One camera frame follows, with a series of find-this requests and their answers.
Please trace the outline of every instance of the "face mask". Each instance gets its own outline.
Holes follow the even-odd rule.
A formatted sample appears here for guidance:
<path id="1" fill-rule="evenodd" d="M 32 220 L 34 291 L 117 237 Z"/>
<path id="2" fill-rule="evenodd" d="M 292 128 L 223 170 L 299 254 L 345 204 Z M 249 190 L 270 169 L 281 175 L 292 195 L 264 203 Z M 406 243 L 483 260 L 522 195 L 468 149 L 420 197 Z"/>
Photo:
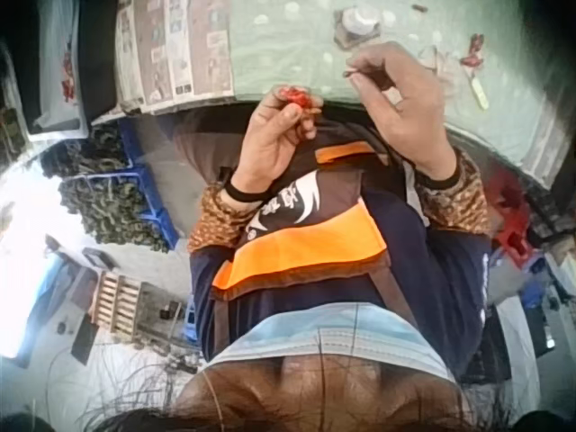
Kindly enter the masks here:
<path id="1" fill-rule="evenodd" d="M 252 328 L 210 363 L 311 354 L 353 356 L 454 381 L 440 355 L 407 321 L 370 303 L 331 303 L 279 313 Z"/>

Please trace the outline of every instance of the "navy blue shirt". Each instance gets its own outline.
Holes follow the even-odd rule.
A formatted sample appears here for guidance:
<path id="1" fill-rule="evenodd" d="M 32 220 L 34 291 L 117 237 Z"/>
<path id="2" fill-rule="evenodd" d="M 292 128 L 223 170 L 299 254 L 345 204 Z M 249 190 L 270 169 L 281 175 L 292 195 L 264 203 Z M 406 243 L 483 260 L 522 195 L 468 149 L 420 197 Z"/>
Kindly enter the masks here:
<path id="1" fill-rule="evenodd" d="M 393 193 L 363 186 L 362 196 L 391 257 L 391 270 L 424 338 L 458 376 L 482 337 L 486 259 L 490 241 L 481 235 L 425 228 L 419 215 Z M 196 326 L 202 351 L 212 359 L 212 280 L 234 249 L 203 247 L 191 256 Z M 251 292 L 229 306 L 230 340 L 276 313 L 334 302 L 370 302 L 385 308 L 368 275 Z"/>

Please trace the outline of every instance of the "wooden pallet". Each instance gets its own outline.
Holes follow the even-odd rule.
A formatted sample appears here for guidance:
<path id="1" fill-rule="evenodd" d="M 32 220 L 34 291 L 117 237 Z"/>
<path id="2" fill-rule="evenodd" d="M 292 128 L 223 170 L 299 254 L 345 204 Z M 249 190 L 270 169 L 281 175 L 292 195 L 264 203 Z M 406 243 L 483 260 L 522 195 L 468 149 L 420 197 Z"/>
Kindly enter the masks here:
<path id="1" fill-rule="evenodd" d="M 141 282 L 102 271 L 92 308 L 92 322 L 132 341 L 140 291 Z"/>

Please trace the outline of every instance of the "hand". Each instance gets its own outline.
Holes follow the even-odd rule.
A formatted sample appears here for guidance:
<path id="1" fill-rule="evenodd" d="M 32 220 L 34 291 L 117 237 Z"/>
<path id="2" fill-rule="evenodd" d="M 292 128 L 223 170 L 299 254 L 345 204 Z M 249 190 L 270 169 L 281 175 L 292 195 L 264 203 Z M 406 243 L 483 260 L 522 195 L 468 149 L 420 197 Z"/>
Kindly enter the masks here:
<path id="1" fill-rule="evenodd" d="M 267 94 L 250 117 L 238 169 L 231 178 L 232 185 L 247 194 L 267 191 L 288 167 L 296 146 L 316 137 L 313 117 L 298 104 L 287 103 L 281 89 Z M 320 98 L 310 98 L 312 108 L 322 106 Z"/>
<path id="2" fill-rule="evenodd" d="M 444 128 L 444 96 L 437 78 L 394 42 L 360 49 L 346 62 L 350 82 L 376 128 L 396 151 L 434 180 L 456 170 L 456 155 Z M 382 93 L 395 86 L 395 106 Z"/>

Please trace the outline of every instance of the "patterned sleeve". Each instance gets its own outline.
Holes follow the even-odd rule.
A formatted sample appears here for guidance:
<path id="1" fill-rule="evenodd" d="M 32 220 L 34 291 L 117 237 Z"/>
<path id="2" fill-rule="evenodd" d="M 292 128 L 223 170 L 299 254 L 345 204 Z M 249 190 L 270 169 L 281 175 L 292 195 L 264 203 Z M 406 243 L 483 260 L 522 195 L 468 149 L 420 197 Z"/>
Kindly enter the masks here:
<path id="1" fill-rule="evenodd" d="M 416 190 L 422 210 L 436 228 L 487 235 L 488 204 L 478 167 L 460 149 L 456 173 L 445 182 L 434 182 L 418 173 Z"/>
<path id="2" fill-rule="evenodd" d="M 206 246 L 235 248 L 243 229 L 257 209 L 236 211 L 222 201 L 221 186 L 208 186 L 202 195 L 200 220 L 196 222 L 188 239 L 188 252 Z"/>

